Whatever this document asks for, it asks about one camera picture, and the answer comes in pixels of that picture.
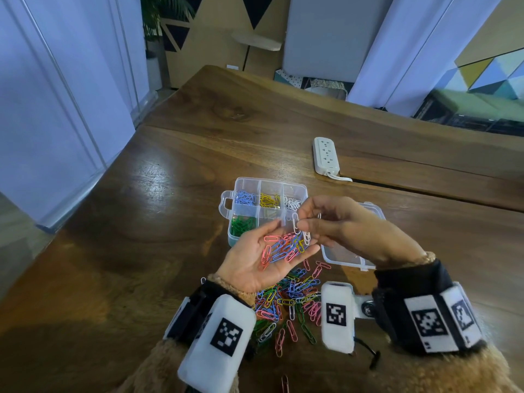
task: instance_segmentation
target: fuzzy brown sleeve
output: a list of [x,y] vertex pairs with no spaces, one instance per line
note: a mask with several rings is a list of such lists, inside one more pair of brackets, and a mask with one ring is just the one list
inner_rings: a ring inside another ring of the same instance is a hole
[[[426,253],[411,267],[435,260],[435,254]],[[413,356],[389,345],[382,352],[375,371],[366,376],[366,392],[460,392],[510,393],[520,390],[509,378],[509,366],[501,352],[488,344],[478,353],[467,357],[456,355]]]
[[[208,280],[221,285],[226,290],[253,305],[255,295],[234,289],[216,275],[209,275]],[[184,392],[186,384],[177,377],[178,367],[186,355],[187,349],[177,346],[172,339],[162,340],[151,350],[136,371],[129,376],[122,385],[115,390],[117,393],[164,393]],[[239,393],[239,376],[235,376],[230,393]]]

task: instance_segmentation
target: hand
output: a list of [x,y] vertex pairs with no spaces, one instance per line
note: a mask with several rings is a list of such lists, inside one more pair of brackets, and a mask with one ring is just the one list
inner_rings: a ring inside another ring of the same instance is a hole
[[349,197],[310,197],[297,213],[298,229],[311,232],[320,244],[333,246],[337,242],[377,268],[414,262],[425,255],[420,245],[397,226]]
[[229,250],[216,274],[226,283],[239,291],[258,292],[275,285],[282,280],[289,271],[306,258],[316,254],[320,246],[311,239],[310,246],[298,254],[291,262],[285,259],[270,263],[265,270],[260,268],[262,252],[267,243],[265,236],[281,236],[285,228],[280,227],[280,220],[276,219],[257,229],[245,232],[233,248]]

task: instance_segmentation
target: electrical outlet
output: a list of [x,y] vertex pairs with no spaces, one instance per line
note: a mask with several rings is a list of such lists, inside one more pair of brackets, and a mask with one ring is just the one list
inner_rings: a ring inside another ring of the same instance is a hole
[[337,175],[340,171],[338,165],[335,143],[329,138],[317,137],[313,140],[313,157],[315,171],[320,175]]

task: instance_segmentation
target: person's right hand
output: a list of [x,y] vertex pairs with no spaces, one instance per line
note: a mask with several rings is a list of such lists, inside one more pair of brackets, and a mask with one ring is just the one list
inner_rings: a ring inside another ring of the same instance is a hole
[[377,268],[415,262],[425,255],[420,245],[397,226],[349,197],[310,197],[297,213],[298,229],[311,232],[318,244],[332,246],[337,242]]

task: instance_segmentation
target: person's left hand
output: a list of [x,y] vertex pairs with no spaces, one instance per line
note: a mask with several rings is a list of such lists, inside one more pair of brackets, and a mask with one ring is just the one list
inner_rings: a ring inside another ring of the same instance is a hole
[[260,268],[262,252],[266,245],[265,236],[281,236],[285,228],[280,227],[281,220],[275,219],[254,230],[245,232],[239,241],[229,250],[223,264],[216,274],[226,283],[239,291],[252,293],[275,285],[282,280],[289,271],[306,258],[316,254],[320,246],[317,240],[311,239],[310,246],[291,262],[285,259],[267,265],[265,270]]

